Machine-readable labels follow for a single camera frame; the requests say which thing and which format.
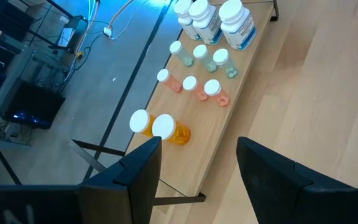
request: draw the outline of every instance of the wooden floor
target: wooden floor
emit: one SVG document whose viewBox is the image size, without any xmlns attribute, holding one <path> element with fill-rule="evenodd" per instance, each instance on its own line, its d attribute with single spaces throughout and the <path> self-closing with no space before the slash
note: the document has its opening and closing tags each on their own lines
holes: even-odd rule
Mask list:
<svg viewBox="0 0 358 224">
<path fill-rule="evenodd" d="M 358 187 L 358 0 L 278 5 L 201 190 L 207 201 L 155 207 L 151 223 L 257 223 L 238 136 Z"/>
</svg>

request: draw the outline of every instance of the white supplement bottle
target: white supplement bottle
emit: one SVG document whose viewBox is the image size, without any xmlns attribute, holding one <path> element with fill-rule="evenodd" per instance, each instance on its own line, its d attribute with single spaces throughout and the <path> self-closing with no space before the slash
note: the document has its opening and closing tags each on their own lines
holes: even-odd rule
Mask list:
<svg viewBox="0 0 358 224">
<path fill-rule="evenodd" d="M 197 0 L 189 8 L 193 27 L 206 44 L 216 45 L 222 38 L 221 19 L 215 6 L 207 0 Z"/>
<path fill-rule="evenodd" d="M 192 0 L 179 0 L 173 10 L 178 16 L 178 22 L 185 33 L 193 40 L 201 40 L 200 35 L 193 27 L 193 19 L 189 15 L 189 8 L 193 3 Z"/>
<path fill-rule="evenodd" d="M 256 27 L 249 9 L 240 0 L 228 0 L 220 8 L 219 17 L 229 45 L 236 50 L 245 50 L 256 36 Z"/>
</svg>

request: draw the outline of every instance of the computer tower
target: computer tower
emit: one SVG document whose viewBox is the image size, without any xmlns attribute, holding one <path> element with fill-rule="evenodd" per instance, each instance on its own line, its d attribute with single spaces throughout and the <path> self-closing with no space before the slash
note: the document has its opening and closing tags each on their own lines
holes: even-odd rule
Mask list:
<svg viewBox="0 0 358 224">
<path fill-rule="evenodd" d="M 0 117 L 33 128 L 49 129 L 65 98 L 17 79 L 0 107 Z"/>
</svg>

